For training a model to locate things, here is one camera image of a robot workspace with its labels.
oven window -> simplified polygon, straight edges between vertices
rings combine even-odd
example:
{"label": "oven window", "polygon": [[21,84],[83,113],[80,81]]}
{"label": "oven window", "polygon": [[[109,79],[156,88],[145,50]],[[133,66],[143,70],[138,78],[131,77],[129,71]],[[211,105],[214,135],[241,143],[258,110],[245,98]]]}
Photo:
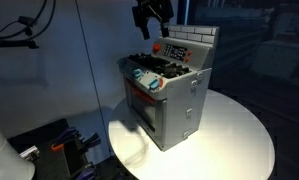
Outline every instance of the oven window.
{"label": "oven window", "polygon": [[142,117],[142,120],[148,125],[148,127],[155,131],[156,129],[156,108],[155,102],[150,101],[150,99],[145,97],[145,95],[141,95],[138,92],[139,90],[135,90],[131,88],[131,105],[134,110]]}

red button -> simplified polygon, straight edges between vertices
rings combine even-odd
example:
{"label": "red button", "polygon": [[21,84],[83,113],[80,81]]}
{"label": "red button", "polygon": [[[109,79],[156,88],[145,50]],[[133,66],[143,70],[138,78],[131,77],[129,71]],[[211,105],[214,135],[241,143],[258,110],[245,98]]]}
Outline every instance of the red button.
{"label": "red button", "polygon": [[152,50],[154,53],[157,53],[160,50],[160,48],[161,48],[160,44],[154,43]]}
{"label": "red button", "polygon": [[159,87],[162,87],[162,86],[163,86],[163,79],[159,78]]}

round white table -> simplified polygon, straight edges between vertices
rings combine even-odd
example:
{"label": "round white table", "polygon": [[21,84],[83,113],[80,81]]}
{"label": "round white table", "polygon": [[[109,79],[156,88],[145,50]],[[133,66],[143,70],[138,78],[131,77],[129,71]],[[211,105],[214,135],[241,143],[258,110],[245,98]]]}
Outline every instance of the round white table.
{"label": "round white table", "polygon": [[139,126],[126,100],[115,108],[109,139],[121,163],[138,179],[262,180],[274,161],[261,122],[236,101],[208,90],[199,130],[162,152]]}

black cable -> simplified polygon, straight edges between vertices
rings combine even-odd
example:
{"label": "black cable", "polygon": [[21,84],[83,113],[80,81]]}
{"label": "black cable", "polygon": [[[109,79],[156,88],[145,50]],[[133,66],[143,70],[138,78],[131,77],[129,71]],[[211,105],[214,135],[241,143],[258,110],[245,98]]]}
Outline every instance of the black cable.
{"label": "black cable", "polygon": [[47,4],[47,0],[44,0],[43,4],[42,4],[42,7],[40,8],[40,11],[38,12],[38,14],[35,17],[35,19],[31,23],[29,23],[25,28],[23,28],[22,30],[20,30],[20,31],[18,31],[16,33],[10,34],[10,35],[0,36],[0,40],[8,39],[8,38],[13,38],[13,37],[18,36],[19,34],[25,32],[27,28],[31,27],[33,24],[35,24],[37,22],[37,20],[41,16],[42,12],[44,11],[44,9],[46,7],[46,4]]}
{"label": "black cable", "polygon": [[[88,57],[88,63],[89,63],[89,67],[90,67],[91,77],[92,77],[94,89],[95,89],[95,92],[96,92],[96,97],[97,97],[97,100],[98,100],[97,103],[98,103],[99,110],[100,110],[100,117],[102,119],[102,125],[103,125],[103,128],[104,128],[105,132],[106,132],[106,135],[108,135],[107,128],[106,128],[105,122],[104,122],[105,119],[104,119],[104,115],[103,115],[103,112],[102,112],[102,108],[101,108],[101,104],[100,104],[100,99],[99,99],[99,95],[98,95],[96,78],[95,78],[95,74],[94,74],[94,71],[93,71],[93,68],[92,68],[92,63],[91,63],[90,54],[89,54],[88,45],[87,45],[87,39],[86,39],[85,31],[83,29],[81,15],[80,15],[80,11],[79,11],[79,5],[78,5],[77,0],[75,0],[75,3],[76,3],[76,7],[77,7],[77,12],[78,12],[78,17],[79,17],[79,23],[80,23],[80,28],[81,28],[81,32],[82,32],[82,37],[83,37],[83,41],[84,41],[86,52],[87,52],[87,57]],[[110,153],[111,147],[110,147],[110,145],[108,143],[109,142],[108,136],[105,136],[105,138],[107,140],[108,150],[109,150],[109,153]]]}
{"label": "black cable", "polygon": [[52,21],[53,16],[54,16],[54,13],[55,13],[55,9],[56,9],[56,0],[53,0],[52,10],[51,10],[51,14],[50,14],[50,17],[49,17],[49,19],[48,19],[48,22],[47,22],[47,24],[45,25],[45,27],[44,27],[40,32],[38,32],[37,34],[35,34],[35,35],[33,35],[33,36],[29,37],[29,38],[21,39],[21,40],[1,40],[1,41],[3,41],[3,42],[30,41],[30,40],[32,40],[32,39],[34,39],[34,38],[40,36],[40,35],[41,35],[42,33],[44,33],[44,32],[48,29],[48,27],[50,26],[51,21]]}
{"label": "black cable", "polygon": [[2,29],[0,30],[0,33],[1,33],[2,31],[4,31],[5,29],[7,29],[9,26],[11,26],[11,25],[13,25],[13,24],[15,24],[15,23],[17,23],[17,22],[18,22],[18,21],[13,21],[13,22],[7,24],[4,28],[2,28]]}

oven door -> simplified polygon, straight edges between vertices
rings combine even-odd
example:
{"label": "oven door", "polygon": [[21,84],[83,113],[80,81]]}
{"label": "oven door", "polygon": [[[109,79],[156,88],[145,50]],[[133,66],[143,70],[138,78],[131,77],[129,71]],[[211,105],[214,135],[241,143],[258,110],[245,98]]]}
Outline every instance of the oven door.
{"label": "oven door", "polygon": [[137,113],[141,125],[146,130],[157,132],[161,129],[163,122],[165,100],[156,100],[126,80],[127,98],[129,106]]}

